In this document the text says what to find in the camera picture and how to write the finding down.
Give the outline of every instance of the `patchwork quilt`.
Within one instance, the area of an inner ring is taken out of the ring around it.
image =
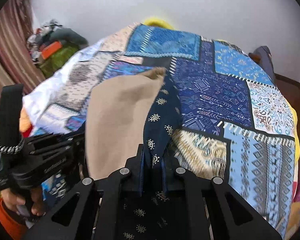
[[[74,66],[34,134],[77,130],[94,86],[153,67],[169,71],[181,102],[182,126],[171,131],[169,153],[199,177],[223,177],[284,238],[295,163],[292,112],[266,72],[233,44],[128,26]]]

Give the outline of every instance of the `silver screw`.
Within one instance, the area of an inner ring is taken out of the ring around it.
[[[120,173],[122,174],[122,175],[126,175],[126,174],[128,174],[130,171],[129,171],[129,169],[128,168],[122,168],[121,170],[120,170]]]
[[[215,177],[215,178],[213,178],[213,182],[215,184],[221,184],[223,182],[223,179],[220,177]]]
[[[84,184],[84,185],[89,185],[91,182],[92,182],[91,178],[84,178],[82,180],[82,184]]]
[[[186,170],[184,168],[176,168],[176,173],[178,174],[184,174]]]

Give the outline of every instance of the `orange cuff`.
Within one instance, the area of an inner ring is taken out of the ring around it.
[[[0,198],[0,223],[14,240],[20,240],[28,228],[25,225],[20,225],[7,214],[2,206],[2,201]]]

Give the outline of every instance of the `human hand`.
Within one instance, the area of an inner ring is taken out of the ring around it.
[[[43,210],[43,197],[42,197],[42,188],[38,186],[30,190],[31,199],[34,202],[31,213],[37,216],[42,216],[44,213]],[[6,207],[16,213],[19,213],[17,205],[24,205],[26,200],[21,195],[14,194],[10,188],[6,188],[0,193],[4,204]]]

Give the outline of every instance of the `striped curtain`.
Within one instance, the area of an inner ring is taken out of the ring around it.
[[[23,83],[27,94],[44,80],[26,48],[32,33],[30,0],[8,0],[0,11],[0,94],[15,83]]]

